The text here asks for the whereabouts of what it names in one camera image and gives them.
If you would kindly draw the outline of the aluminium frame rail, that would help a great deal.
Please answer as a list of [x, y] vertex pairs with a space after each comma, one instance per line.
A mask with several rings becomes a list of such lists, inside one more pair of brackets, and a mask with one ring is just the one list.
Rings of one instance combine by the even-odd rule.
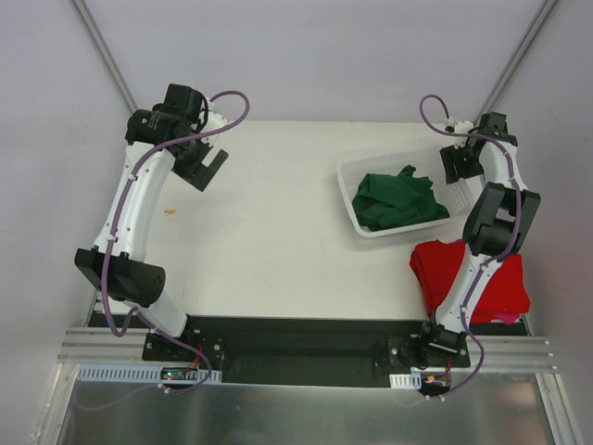
[[[410, 354], [411, 335], [305, 334], [273, 332], [219, 332], [197, 336], [198, 348], [217, 367], [246, 357], [361, 358], [380, 365], [402, 366], [400, 356]], [[59, 362], [182, 363], [196, 355], [145, 329], [132, 329], [117, 338], [106, 328], [71, 328], [57, 355]], [[488, 372], [557, 373], [561, 370], [551, 342], [544, 337], [480, 336], [468, 340], [460, 354], [451, 359], [462, 371], [478, 364]]]

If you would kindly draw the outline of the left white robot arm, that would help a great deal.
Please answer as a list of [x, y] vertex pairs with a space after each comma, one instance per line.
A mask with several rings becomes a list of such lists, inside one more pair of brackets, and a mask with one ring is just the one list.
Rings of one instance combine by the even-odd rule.
[[163, 102], [136, 110], [127, 122], [123, 171], [107, 219], [93, 245], [74, 258], [100, 292], [110, 328], [116, 325], [109, 304], [118, 301], [166, 333], [164, 350], [178, 361], [195, 353], [196, 338], [185, 331], [187, 315], [165, 292], [165, 270], [145, 260], [147, 238], [170, 173], [204, 191], [228, 159], [221, 150], [204, 162], [228, 124], [202, 93], [174, 83]]

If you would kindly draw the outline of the white plastic basket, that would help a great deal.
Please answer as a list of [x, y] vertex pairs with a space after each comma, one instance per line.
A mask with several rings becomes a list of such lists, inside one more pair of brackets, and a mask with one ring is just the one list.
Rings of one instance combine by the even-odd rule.
[[436, 148], [342, 160], [336, 175], [348, 218], [367, 238], [463, 221], [473, 206], [465, 182], [446, 183]]

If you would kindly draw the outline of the red folded t shirt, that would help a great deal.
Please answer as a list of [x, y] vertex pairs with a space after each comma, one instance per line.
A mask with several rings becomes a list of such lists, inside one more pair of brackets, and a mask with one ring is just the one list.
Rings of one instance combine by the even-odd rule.
[[[427, 313], [433, 314], [443, 303], [464, 256], [465, 246], [461, 240], [443, 243], [439, 240], [417, 245], [410, 255], [410, 268], [415, 274], [423, 293]], [[473, 312], [472, 324], [487, 324], [493, 321], [492, 314], [526, 314], [531, 309], [531, 300], [524, 286], [523, 258], [510, 256], [490, 279], [483, 296]]]

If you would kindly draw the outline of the green t shirt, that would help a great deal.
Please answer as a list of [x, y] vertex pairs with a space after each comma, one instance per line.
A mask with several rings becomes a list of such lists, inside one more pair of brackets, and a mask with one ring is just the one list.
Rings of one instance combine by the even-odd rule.
[[367, 173], [351, 201], [358, 223], [379, 232], [449, 218], [435, 198], [434, 182], [415, 172], [406, 165], [397, 175]]

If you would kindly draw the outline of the pink folded t shirt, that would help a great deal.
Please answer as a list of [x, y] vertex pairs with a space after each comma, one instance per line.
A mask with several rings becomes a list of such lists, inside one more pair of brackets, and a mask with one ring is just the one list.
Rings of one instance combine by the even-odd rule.
[[521, 319], [520, 313], [493, 313], [492, 317], [494, 320], [500, 321], [504, 324], [515, 324]]

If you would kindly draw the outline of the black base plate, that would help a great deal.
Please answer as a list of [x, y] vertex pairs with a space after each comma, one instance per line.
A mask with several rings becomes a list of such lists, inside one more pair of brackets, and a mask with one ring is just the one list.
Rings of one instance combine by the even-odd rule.
[[[444, 338], [438, 350], [432, 341]], [[212, 366], [225, 383], [385, 388], [412, 368], [467, 368], [464, 335], [435, 333], [421, 321], [323, 320], [192, 316], [177, 346], [158, 334], [145, 338], [146, 362]]]

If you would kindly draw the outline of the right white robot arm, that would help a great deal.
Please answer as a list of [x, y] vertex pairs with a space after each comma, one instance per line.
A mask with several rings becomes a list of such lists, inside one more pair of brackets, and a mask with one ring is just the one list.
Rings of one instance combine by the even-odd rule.
[[483, 190], [463, 227], [464, 254], [452, 288], [416, 344], [417, 357], [429, 366], [439, 365], [466, 347], [478, 302], [503, 262], [522, 247], [541, 202], [521, 177], [517, 139], [509, 133], [504, 114], [482, 115], [470, 133], [453, 127], [448, 130], [465, 142], [440, 150], [446, 182], [479, 176]]

